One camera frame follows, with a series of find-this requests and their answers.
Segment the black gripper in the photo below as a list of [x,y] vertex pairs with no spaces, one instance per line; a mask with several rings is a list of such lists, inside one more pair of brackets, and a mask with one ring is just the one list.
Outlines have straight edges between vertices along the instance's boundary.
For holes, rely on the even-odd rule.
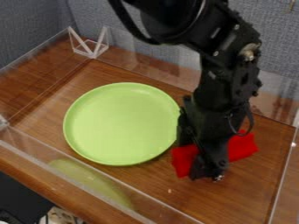
[[228,140],[239,135],[244,118],[252,120],[248,100],[262,87],[258,74],[258,59],[237,58],[228,68],[204,61],[199,86],[183,97],[176,131],[180,146],[199,143],[191,180],[211,178],[219,182],[224,178],[229,167]]

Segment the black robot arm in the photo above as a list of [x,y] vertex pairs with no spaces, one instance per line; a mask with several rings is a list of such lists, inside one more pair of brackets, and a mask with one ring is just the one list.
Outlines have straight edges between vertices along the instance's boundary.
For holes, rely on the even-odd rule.
[[229,140],[252,121],[258,96],[260,35],[229,8],[228,0],[108,0],[135,38],[151,45],[183,45],[200,55],[200,83],[183,97],[176,126],[179,146],[195,146],[191,166],[176,166],[189,179],[223,179]]

